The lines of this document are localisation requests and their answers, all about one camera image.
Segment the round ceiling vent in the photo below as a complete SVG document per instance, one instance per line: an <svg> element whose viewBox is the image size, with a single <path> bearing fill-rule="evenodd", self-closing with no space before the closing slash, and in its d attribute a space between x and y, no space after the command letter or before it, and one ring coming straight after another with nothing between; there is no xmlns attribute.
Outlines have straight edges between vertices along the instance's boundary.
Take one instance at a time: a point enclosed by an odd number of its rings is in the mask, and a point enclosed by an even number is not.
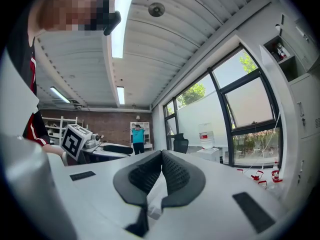
<svg viewBox="0 0 320 240"><path fill-rule="evenodd" d="M160 17L165 13L165 6L162 3L154 2L148 8L149 14L153 17Z"/></svg>

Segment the black shirt with red stripe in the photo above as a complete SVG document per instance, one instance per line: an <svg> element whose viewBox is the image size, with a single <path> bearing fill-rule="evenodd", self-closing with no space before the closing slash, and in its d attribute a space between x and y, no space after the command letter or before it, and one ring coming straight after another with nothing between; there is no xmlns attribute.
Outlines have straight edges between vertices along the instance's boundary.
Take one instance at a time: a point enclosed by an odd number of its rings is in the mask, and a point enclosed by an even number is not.
<svg viewBox="0 0 320 240"><path fill-rule="evenodd" d="M31 91L37 95L35 38L29 45L28 18L30 8L26 9L17 20L6 45L8 54L15 69ZM49 135L40 111L33 113L25 127L23 137L39 143L41 146L50 143Z"/></svg>

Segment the black pants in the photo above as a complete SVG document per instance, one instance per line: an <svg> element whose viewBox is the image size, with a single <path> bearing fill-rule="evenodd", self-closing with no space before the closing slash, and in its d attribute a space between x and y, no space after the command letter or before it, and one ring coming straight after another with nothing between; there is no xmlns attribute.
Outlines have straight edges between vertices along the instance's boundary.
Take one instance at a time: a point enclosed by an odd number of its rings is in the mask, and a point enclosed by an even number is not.
<svg viewBox="0 0 320 240"><path fill-rule="evenodd" d="M139 152L140 153L145 152L145 145L143 142L133 143L133 149L134 149L134 153L138 155Z"/></svg>

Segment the teal shirt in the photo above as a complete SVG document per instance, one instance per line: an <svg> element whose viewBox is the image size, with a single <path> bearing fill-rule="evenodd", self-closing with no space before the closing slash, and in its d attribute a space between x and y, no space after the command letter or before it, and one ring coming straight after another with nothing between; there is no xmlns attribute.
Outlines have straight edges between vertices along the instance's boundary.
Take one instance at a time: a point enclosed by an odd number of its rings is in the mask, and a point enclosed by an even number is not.
<svg viewBox="0 0 320 240"><path fill-rule="evenodd" d="M136 130L132 129L133 143L143 143L144 142L144 129Z"/></svg>

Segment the chair backrest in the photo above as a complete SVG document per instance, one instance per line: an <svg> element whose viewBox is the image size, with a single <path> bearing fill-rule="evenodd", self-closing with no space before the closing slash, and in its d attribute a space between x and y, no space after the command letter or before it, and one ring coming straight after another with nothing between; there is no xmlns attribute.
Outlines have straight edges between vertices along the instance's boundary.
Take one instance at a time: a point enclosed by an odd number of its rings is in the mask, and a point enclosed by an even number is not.
<svg viewBox="0 0 320 240"><path fill-rule="evenodd" d="M189 145L189 140L184 138L184 134L183 133L178 133L174 137L173 151L186 154L187 150L188 150L188 145Z"/></svg>

